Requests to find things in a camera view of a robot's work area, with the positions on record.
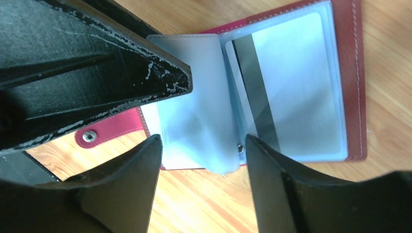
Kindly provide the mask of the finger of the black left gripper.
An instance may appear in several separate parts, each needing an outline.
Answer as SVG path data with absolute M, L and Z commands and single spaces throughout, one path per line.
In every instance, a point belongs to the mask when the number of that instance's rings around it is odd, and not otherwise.
M 114 0 L 84 0 L 84 2 L 137 35 L 161 34 Z
M 190 67 L 83 0 L 0 3 L 0 152 L 190 93 Z

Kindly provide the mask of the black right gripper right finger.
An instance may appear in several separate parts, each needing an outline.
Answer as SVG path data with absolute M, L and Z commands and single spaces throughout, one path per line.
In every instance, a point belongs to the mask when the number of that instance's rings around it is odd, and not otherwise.
M 409 233 L 412 174 L 362 182 L 311 169 L 247 135 L 245 152 L 261 233 Z

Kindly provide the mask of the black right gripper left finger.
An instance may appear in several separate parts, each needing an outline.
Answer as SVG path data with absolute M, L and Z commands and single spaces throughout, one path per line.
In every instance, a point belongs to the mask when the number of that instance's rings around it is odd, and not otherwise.
M 1 180 L 3 233 L 145 233 L 162 160 L 155 134 L 63 182 Z

